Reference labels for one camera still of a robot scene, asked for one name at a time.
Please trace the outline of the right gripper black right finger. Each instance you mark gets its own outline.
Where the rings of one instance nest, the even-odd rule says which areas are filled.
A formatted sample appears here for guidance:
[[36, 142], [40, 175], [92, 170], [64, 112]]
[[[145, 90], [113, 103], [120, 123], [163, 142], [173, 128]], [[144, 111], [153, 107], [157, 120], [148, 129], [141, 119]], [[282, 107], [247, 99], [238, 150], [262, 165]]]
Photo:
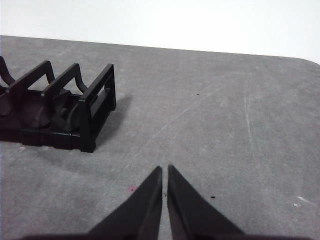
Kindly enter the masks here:
[[168, 166], [167, 207], [173, 237], [240, 237], [245, 233]]

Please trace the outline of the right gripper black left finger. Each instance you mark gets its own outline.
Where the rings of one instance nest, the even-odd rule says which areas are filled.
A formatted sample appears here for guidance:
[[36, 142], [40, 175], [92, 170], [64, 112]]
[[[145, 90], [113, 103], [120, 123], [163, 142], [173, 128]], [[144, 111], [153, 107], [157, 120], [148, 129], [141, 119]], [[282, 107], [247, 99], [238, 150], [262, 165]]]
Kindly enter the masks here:
[[163, 171], [157, 166], [117, 209], [89, 231], [95, 237], [157, 237], [162, 214]]

